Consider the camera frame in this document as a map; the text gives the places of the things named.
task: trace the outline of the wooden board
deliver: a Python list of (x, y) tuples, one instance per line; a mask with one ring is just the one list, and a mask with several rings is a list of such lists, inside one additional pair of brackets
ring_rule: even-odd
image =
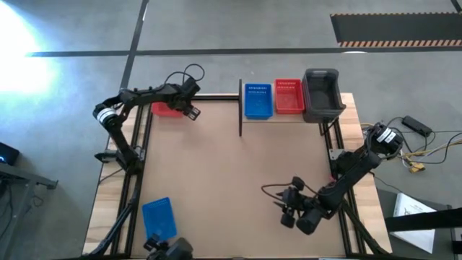
[[(355, 150), (362, 145), (362, 132), (359, 124), (357, 110), (354, 105), (353, 95), (351, 93), (342, 93), (343, 103), (346, 104), (346, 110), (340, 116), (341, 131), (343, 134), (344, 145), (348, 150)], [(130, 136), (129, 130), (126, 126), (131, 125), (133, 131), (134, 115), (136, 111), (131, 112), (131, 117), (124, 124), (124, 134), (126, 137)], [(102, 177), (111, 173), (114, 167), (105, 165), (103, 167)], [(122, 188), (122, 181), (117, 181), (109, 178), (105, 181), (106, 184), (112, 183), (113, 185), (101, 184), (97, 190), (97, 196), (93, 208), (92, 218), (90, 220), (87, 239), (84, 245), (83, 253), (90, 252), (96, 245), (104, 238), (116, 218), (118, 200), (120, 199), (120, 191)], [(388, 233), (385, 227), (385, 222), (378, 200), (377, 190), (375, 188), (374, 179), (371, 175), (366, 175), (355, 187), (354, 193), (357, 200), (359, 211), (359, 218), (365, 224), (366, 228), (370, 231), (371, 235), (384, 247), (385, 250), (391, 252), (391, 245), (388, 239)], [(351, 225), (349, 226), (350, 233), (354, 237)], [(122, 240), (125, 239), (125, 233), (122, 235)]]
[[(281, 208), (260, 190), (264, 184), (290, 183), (295, 175), (315, 190), (329, 182), (318, 125), (251, 123), (239, 137), (236, 102), (194, 105), (202, 111), (196, 121), (154, 117), (140, 202), (168, 196), (176, 238), (188, 239), (198, 258), (343, 256), (337, 216), (305, 235), (281, 225)], [(268, 190), (274, 194), (284, 187)], [(146, 238), (139, 214), (133, 256), (147, 255)]]

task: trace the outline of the blue basket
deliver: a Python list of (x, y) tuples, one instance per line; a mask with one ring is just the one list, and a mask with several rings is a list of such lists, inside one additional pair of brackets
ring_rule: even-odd
[(245, 116), (248, 119), (266, 120), (273, 116), (271, 84), (245, 84)]
[(141, 209), (147, 239), (153, 234), (158, 235), (161, 241), (176, 236), (175, 218), (168, 197), (145, 204)]

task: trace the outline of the black mat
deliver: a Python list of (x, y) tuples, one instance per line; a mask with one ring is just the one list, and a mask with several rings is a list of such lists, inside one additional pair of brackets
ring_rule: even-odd
[(462, 14), (331, 14), (341, 47), (462, 46)]
[[(383, 217), (392, 217), (395, 209), (396, 194), (378, 189), (380, 206), (382, 207)], [(442, 205), (430, 201), (418, 199), (421, 203), (426, 204), (436, 210), (448, 209), (448, 205)], [(435, 241), (433, 243), (433, 253), (427, 253), (407, 242), (404, 242), (392, 235), (390, 238), (393, 255), (417, 259), (438, 259), (438, 260), (457, 260), (452, 252), (451, 229), (436, 229)]]

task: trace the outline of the gray floor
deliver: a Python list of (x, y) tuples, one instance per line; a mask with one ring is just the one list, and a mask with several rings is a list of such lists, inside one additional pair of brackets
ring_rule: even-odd
[[(9, 0), (8, 5), (0, 2), (0, 12), (16, 12), (26, 22), (17, 28), (33, 40), (21, 51), (128, 50), (141, 0), (107, 3)], [(151, 0), (139, 49), (336, 47), (328, 18), (335, 12), (453, 12), (453, 7), (449, 0)], [(18, 42), (14, 30), (7, 32), (12, 41), (0, 43), (3, 51)], [(15, 248), (14, 259), (78, 256), (101, 168), (93, 154), (108, 138), (91, 112), (117, 93), (126, 58), (8, 54), (0, 60), (0, 142), (21, 151), (20, 167), (59, 179), (57, 190), (36, 191), (45, 204), (27, 214), (20, 230), (24, 245)], [(204, 93), (236, 92), (239, 78), (270, 82), (301, 77), (307, 68), (335, 68), (340, 90), (354, 93), (361, 121), (409, 114), (434, 130), (462, 129), (459, 52), (137, 57), (129, 86), (159, 85), (191, 62), (206, 70)], [(438, 134), (435, 144), (451, 135)], [(414, 149), (423, 145), (419, 136), (407, 136)], [(461, 156), (460, 148), (452, 148), (444, 164), (426, 165), (415, 175), (399, 161), (385, 162), (376, 172), (412, 196), (460, 207)]]

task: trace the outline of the red tray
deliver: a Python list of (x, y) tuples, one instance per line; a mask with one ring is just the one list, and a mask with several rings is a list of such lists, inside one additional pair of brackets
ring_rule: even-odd
[(161, 102), (152, 104), (152, 113), (158, 116), (169, 116), (176, 118), (183, 116), (183, 113), (180, 111), (171, 110), (167, 107), (167, 104)]
[(276, 79), (276, 112), (279, 114), (298, 114), (305, 109), (302, 81), (300, 79)]

